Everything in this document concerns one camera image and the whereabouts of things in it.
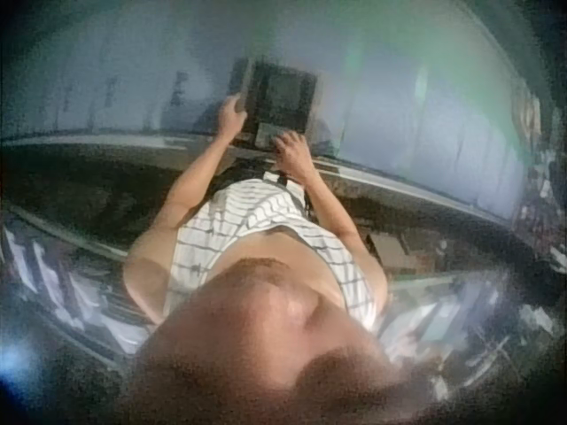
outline striped shirt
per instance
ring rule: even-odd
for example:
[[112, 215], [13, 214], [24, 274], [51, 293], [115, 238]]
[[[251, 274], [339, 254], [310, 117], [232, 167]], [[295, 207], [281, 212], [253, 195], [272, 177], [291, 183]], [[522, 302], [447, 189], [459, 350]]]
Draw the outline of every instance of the striped shirt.
[[371, 330], [377, 315], [372, 291], [346, 247], [331, 232], [307, 220], [303, 188], [276, 183], [270, 172], [218, 191], [177, 234], [164, 314], [167, 316], [203, 285], [221, 254], [236, 240], [286, 226], [329, 265], [346, 310]]

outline wall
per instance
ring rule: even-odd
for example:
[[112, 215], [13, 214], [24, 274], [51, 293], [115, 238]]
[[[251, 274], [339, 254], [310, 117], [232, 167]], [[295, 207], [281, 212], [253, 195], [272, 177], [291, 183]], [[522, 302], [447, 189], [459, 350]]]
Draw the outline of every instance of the wall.
[[515, 211], [515, 71], [455, 2], [59, 2], [28, 17], [4, 54], [3, 138], [210, 133], [237, 61], [262, 56], [320, 75], [316, 138], [339, 159]]

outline white striped top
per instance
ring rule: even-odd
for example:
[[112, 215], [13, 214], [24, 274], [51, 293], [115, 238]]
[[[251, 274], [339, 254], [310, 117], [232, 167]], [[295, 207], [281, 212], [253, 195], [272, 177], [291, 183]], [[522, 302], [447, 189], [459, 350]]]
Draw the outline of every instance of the white striped top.
[[221, 254], [239, 238], [286, 226], [329, 265], [345, 298], [346, 310], [371, 330], [377, 315], [372, 291], [346, 247], [331, 232], [307, 220], [304, 191], [277, 175], [234, 183], [218, 191], [177, 233], [164, 314], [170, 314], [203, 285]]

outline hand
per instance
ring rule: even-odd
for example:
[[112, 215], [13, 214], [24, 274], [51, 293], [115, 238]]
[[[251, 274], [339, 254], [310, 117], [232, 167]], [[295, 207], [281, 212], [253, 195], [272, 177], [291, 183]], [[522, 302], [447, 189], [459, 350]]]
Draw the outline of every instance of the hand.
[[248, 116], [246, 111], [237, 112], [236, 106], [239, 98], [240, 93], [227, 97], [219, 110], [219, 134], [217, 138], [226, 143], [232, 142], [240, 133]]
[[307, 186], [318, 175], [303, 135], [286, 131], [276, 137], [277, 166], [297, 183]]

